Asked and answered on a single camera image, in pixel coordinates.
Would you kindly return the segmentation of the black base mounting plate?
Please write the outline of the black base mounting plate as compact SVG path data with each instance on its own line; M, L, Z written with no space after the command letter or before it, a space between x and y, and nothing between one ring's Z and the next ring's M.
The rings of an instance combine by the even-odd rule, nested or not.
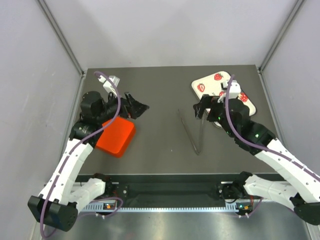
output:
M222 207L235 194L223 183L240 179L231 174L124 174L110 175L103 197L120 197L125 208Z

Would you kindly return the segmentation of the aluminium rail frame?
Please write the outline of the aluminium rail frame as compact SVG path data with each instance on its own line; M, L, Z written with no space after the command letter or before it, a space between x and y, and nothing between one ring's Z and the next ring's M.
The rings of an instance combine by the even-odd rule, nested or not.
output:
M230 182L203 178L170 179L168 176L111 176L106 180L86 177L76 180L59 200L48 182L28 207L40 224L40 234L49 239L59 231L69 231L82 217L109 219L121 228L132 217L163 213L178 239L215 234L258 240L309 240L307 223L289 205L257 192L236 189Z

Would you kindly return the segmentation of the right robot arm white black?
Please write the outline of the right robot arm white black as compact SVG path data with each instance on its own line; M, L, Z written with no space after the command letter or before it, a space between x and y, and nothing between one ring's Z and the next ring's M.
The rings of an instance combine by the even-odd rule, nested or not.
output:
M282 185L242 172L234 181L233 192L239 198L262 197L281 204L303 221L320 224L320 177L290 153L264 125L250 118L249 108L239 99L222 99L205 94L193 105L196 119L209 109L207 121L219 123L226 134L243 150L269 165L288 183Z

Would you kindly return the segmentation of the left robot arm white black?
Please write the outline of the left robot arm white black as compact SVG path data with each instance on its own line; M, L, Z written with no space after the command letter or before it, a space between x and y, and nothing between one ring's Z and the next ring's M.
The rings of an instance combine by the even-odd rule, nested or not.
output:
M97 91L82 96L79 119L56 169L41 192L28 200L27 206L38 223L67 232L87 205L99 196L106 199L113 194L114 187L103 174L95 174L76 191L72 188L84 162L116 117L137 119L148 109L129 92L124 97L110 92L107 100Z

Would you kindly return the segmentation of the orange box lid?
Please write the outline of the orange box lid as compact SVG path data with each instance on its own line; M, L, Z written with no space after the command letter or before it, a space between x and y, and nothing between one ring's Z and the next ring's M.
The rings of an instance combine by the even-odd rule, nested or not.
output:
M116 158L121 158L136 134L136 126L131 121L117 116L104 129L96 148Z

